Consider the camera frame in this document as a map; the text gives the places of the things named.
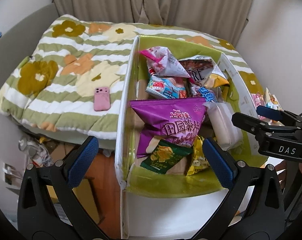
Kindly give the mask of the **person's right hand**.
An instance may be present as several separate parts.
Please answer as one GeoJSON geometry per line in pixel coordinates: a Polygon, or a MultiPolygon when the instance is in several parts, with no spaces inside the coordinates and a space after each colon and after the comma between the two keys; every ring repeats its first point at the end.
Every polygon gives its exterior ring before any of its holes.
{"type": "MultiPolygon", "coordinates": [[[[280,182],[281,189],[284,189],[287,180],[287,161],[283,160],[275,166],[275,170],[279,172],[278,180],[280,182]]],[[[299,163],[299,171],[302,173],[302,163],[299,163]]]]}

